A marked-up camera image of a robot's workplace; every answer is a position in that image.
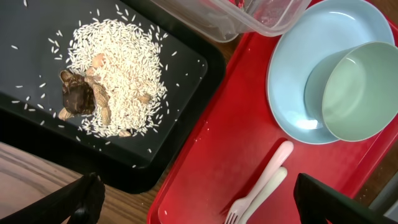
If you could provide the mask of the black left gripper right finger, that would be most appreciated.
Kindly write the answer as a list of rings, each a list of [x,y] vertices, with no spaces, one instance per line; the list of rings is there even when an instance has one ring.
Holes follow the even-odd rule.
[[[303,224],[397,224],[304,173],[297,176],[294,200]]]

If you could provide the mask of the red snack wrapper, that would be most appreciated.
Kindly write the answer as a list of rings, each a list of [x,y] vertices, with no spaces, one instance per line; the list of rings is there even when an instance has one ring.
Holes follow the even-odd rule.
[[[229,2],[242,9],[244,7],[245,0],[229,0]]]

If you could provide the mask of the green bowl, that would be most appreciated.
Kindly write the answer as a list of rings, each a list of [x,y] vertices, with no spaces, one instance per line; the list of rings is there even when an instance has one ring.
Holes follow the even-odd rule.
[[[397,47],[367,42],[325,57],[308,77],[304,102],[333,137],[373,137],[397,115]]]

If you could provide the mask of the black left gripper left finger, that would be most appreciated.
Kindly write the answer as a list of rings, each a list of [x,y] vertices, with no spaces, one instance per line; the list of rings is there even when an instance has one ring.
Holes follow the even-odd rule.
[[[97,223],[104,198],[105,186],[99,175],[86,174],[22,210],[2,218],[1,224]]]

